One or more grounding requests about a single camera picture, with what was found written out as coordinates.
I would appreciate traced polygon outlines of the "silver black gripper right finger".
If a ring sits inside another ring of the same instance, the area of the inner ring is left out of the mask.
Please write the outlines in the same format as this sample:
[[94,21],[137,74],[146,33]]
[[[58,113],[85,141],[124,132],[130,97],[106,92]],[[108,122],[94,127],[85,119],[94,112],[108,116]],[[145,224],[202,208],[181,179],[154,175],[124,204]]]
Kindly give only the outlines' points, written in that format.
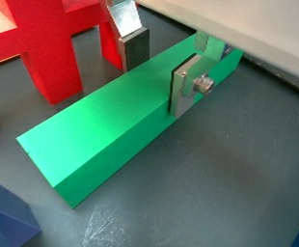
[[193,53],[173,69],[168,111],[178,118],[234,70],[234,47],[206,33],[194,36]]

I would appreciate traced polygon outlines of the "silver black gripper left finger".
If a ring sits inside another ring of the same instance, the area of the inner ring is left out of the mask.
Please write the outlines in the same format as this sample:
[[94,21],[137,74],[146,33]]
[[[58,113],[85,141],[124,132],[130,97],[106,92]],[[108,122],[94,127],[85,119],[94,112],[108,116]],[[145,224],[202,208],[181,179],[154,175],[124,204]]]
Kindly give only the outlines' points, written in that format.
[[117,39],[122,70],[149,59],[149,30],[141,25],[133,0],[104,0],[104,8]]

